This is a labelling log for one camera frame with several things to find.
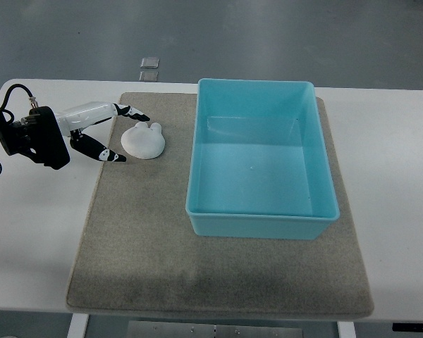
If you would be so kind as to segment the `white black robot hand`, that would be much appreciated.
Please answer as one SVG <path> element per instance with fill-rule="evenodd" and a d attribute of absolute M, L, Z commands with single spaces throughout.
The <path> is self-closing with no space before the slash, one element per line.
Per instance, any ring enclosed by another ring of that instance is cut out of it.
<path fill-rule="evenodd" d="M 59 111 L 54 114 L 61 134 L 70 136 L 70 146 L 86 157 L 103 162 L 126 162 L 124 155 L 105 147 L 81 130 L 104 122 L 114 116 L 124 116 L 140 122 L 150 121 L 150 117 L 132 106 L 111 104 L 107 102 L 89 102 L 80 106 Z"/>

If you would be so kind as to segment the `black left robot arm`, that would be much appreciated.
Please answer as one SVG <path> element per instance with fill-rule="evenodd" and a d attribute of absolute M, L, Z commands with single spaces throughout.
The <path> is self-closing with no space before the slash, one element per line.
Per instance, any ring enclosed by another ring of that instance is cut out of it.
<path fill-rule="evenodd" d="M 29 115 L 16 120 L 7 109 L 11 92 L 21 88 L 28 95 Z M 48 106 L 39 106 L 35 96 L 23 84 L 12 84 L 0 106 L 0 143 L 9 155 L 20 154 L 34 163 L 59 170 L 70 162 L 64 138 L 69 138 L 71 148 L 88 158 L 102 162 L 125 162 L 120 155 L 83 132 L 84 129 L 124 116 L 138 122 L 150 120 L 132 106 L 93 101 L 54 113 Z"/>

